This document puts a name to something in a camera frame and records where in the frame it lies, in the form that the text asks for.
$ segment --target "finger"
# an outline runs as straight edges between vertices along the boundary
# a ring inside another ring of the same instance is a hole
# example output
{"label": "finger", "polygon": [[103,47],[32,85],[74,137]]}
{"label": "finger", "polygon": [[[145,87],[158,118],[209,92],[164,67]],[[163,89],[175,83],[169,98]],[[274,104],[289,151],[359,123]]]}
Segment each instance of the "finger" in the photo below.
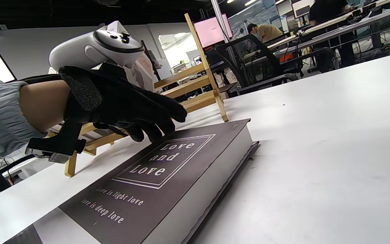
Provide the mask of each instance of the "finger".
{"label": "finger", "polygon": [[142,142],[142,140],[144,140],[144,132],[139,125],[133,123],[128,126],[124,126],[123,128],[135,142]]}
{"label": "finger", "polygon": [[170,116],[175,119],[177,122],[184,122],[186,120],[186,116],[188,115],[186,109],[174,99],[162,96],[160,94],[144,92],[147,97],[152,99],[153,101],[161,104],[164,108],[166,108],[170,114]]}
{"label": "finger", "polygon": [[149,123],[149,122],[144,122],[144,121],[140,121],[137,123],[142,128],[142,130],[145,131],[145,133],[148,136],[148,139],[151,142],[156,142],[162,138],[162,132],[159,130],[159,128],[155,124]]}
{"label": "finger", "polygon": [[175,125],[169,118],[167,120],[161,120],[156,124],[166,135],[171,134],[175,131]]}

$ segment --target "white wall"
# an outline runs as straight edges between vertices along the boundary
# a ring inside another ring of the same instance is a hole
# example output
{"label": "white wall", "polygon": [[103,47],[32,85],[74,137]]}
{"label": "white wall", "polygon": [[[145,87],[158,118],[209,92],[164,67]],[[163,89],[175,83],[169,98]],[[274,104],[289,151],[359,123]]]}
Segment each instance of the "white wall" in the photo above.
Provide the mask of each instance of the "white wall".
{"label": "white wall", "polygon": [[[187,23],[125,25],[136,40],[144,40],[157,59],[165,58],[159,35],[190,32]],[[0,31],[0,54],[17,79],[48,74],[50,51],[58,44],[97,29],[96,26],[10,29]]]}
{"label": "white wall", "polygon": [[190,33],[189,26],[183,23],[159,23],[147,25],[125,25],[127,31],[136,40],[144,40],[145,45],[150,49],[157,59],[166,58],[164,50],[159,42],[160,35]]}
{"label": "white wall", "polygon": [[55,46],[95,29],[96,26],[0,31],[0,54],[17,79],[48,74],[48,57]]}

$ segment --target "person in black shirt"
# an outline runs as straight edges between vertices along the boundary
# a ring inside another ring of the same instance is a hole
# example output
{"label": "person in black shirt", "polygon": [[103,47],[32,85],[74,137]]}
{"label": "person in black shirt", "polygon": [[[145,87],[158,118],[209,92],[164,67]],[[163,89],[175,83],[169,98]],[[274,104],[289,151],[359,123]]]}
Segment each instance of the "person in black shirt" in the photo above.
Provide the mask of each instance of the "person in black shirt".
{"label": "person in black shirt", "polygon": [[[341,14],[352,11],[353,8],[348,5],[346,0],[315,0],[314,4],[309,10],[309,21],[312,26],[324,23],[326,21],[332,20],[336,17],[339,17]],[[338,26],[333,25],[327,27],[327,31],[332,31]],[[339,46],[339,54],[341,56],[341,64],[343,67],[354,65],[354,53],[351,40],[354,39],[353,33],[343,34],[340,37],[342,45]],[[335,37],[330,40],[331,46],[339,45],[338,37]],[[314,45],[314,47],[329,47],[329,42],[325,41],[319,44]],[[324,64],[326,62],[326,57],[320,55],[317,58],[317,62]]]}

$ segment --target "gloved hand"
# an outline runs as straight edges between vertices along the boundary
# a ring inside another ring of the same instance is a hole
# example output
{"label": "gloved hand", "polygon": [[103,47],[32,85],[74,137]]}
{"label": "gloved hand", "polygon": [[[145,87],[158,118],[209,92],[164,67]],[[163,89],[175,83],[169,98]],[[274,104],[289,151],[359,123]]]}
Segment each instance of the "gloved hand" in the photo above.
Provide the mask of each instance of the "gloved hand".
{"label": "gloved hand", "polygon": [[112,72],[66,66],[60,74],[71,91],[65,119],[93,122],[98,128],[122,127],[138,142],[144,139],[143,130],[153,142],[161,138],[159,128],[166,135],[175,131],[171,118],[186,119],[186,110],[175,100],[138,88]]}

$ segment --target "wooden easel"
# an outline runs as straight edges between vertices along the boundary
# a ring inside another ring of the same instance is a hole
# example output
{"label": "wooden easel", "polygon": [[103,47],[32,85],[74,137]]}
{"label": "wooden easel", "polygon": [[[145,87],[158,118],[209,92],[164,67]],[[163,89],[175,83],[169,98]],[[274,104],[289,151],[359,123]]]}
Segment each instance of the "wooden easel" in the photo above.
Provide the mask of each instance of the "wooden easel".
{"label": "wooden easel", "polygon": [[[181,96],[181,95],[186,94],[190,91],[196,90],[198,88],[201,88],[203,86],[210,84],[210,85],[212,85],[212,88],[213,88],[212,91],[202,93],[193,99],[182,102],[181,104],[184,106],[186,111],[188,113],[190,113],[190,112],[198,110],[200,108],[204,108],[208,105],[217,103],[223,121],[228,121],[225,107],[223,106],[223,99],[222,99],[220,92],[218,90],[218,86],[216,85],[212,71],[210,70],[210,66],[209,66],[209,63],[207,62],[207,58],[204,54],[204,50],[202,49],[198,34],[195,31],[195,28],[192,24],[191,19],[189,18],[189,14],[185,14],[185,18],[186,18],[186,22],[189,25],[189,29],[192,33],[192,36],[194,37],[197,49],[198,49],[199,54],[201,56],[202,64],[195,65],[194,67],[191,67],[189,69],[181,71],[181,72],[179,72],[171,77],[160,80],[160,81],[155,83],[154,88],[155,89],[162,88],[166,85],[172,84],[172,83],[177,82],[179,80],[182,80],[190,75],[194,75],[194,74],[199,73],[200,71],[205,70],[206,71],[205,76],[201,76],[201,77],[194,79],[194,80],[191,80],[183,85],[179,85],[176,88],[172,88],[168,91],[165,91],[162,93],[162,95],[167,96],[167,97],[171,97],[171,98],[175,98],[175,97]],[[93,131],[95,129],[96,128],[93,126],[93,123],[88,123],[88,124],[85,124],[82,126],[81,132],[79,134],[80,134],[80,136],[82,136],[83,134],[86,134],[86,133]],[[85,149],[84,149],[84,152],[95,156],[96,149],[98,147],[103,146],[103,145],[108,144],[108,143],[113,144],[114,141],[121,139],[123,137],[124,136],[113,133],[111,135],[99,138],[95,141],[88,142]],[[64,174],[66,176],[69,176],[69,177],[74,176],[75,169],[76,169],[76,152],[73,154],[73,156],[70,158],[70,160],[66,163]]]}
{"label": "wooden easel", "polygon": [[205,57],[204,50],[202,49],[198,34],[195,31],[195,28],[192,24],[192,21],[189,17],[189,14],[185,14],[185,18],[186,18],[186,22],[188,23],[191,34],[195,40],[199,54],[201,56],[202,64],[195,65],[194,67],[191,67],[191,68],[188,68],[184,71],[181,71],[181,72],[179,72],[171,77],[160,80],[160,81],[155,83],[154,88],[156,88],[156,89],[162,88],[166,85],[172,84],[172,83],[177,82],[179,80],[182,80],[188,76],[197,74],[200,71],[205,70],[205,72],[206,72],[205,76],[201,76],[201,77],[194,79],[194,80],[191,80],[185,84],[179,85],[178,87],[175,87],[175,88],[172,88],[168,91],[165,91],[162,93],[162,95],[167,96],[167,97],[171,97],[171,98],[175,98],[175,97],[181,96],[181,95],[186,94],[190,91],[196,90],[198,88],[201,88],[203,86],[210,84],[210,85],[212,85],[212,88],[213,88],[212,91],[202,93],[193,99],[182,102],[181,104],[184,106],[186,111],[188,113],[190,113],[190,112],[198,110],[200,108],[204,108],[210,104],[217,103],[223,121],[228,121],[225,107],[223,106],[223,99],[222,99],[220,92],[218,90],[218,86],[216,85],[215,78],[212,74],[212,71],[210,70],[210,66],[209,66],[209,63],[207,62],[207,58]]}

